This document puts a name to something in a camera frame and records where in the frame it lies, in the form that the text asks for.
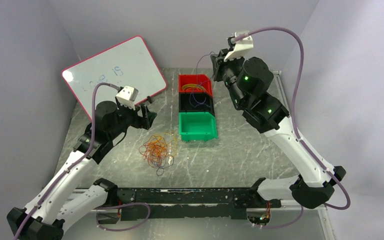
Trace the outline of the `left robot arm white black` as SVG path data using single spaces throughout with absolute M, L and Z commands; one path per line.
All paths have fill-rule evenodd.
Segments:
M 81 196 L 66 200 L 85 175 L 117 145 L 115 139 L 129 127 L 149 130 L 157 113 L 145 104 L 128 108 L 118 101 L 100 102 L 91 124 L 78 139 L 63 167 L 45 188 L 23 208 L 14 207 L 7 221 L 16 240 L 60 240 L 75 222 L 93 209 L 110 209 L 121 203 L 118 186 L 96 180 Z

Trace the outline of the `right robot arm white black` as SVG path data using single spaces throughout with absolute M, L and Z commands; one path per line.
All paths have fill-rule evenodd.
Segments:
M 288 109 L 268 93 L 274 75 L 258 57 L 225 60 L 227 49 L 211 54 L 214 80 L 228 89 L 233 106 L 259 133 L 275 143 L 296 167 L 297 176 L 263 179 L 250 193 L 250 202 L 262 207 L 270 200 L 295 200 L 308 209 L 326 204 L 345 176 L 342 166 L 333 166 L 316 152 L 309 153 L 294 130 Z

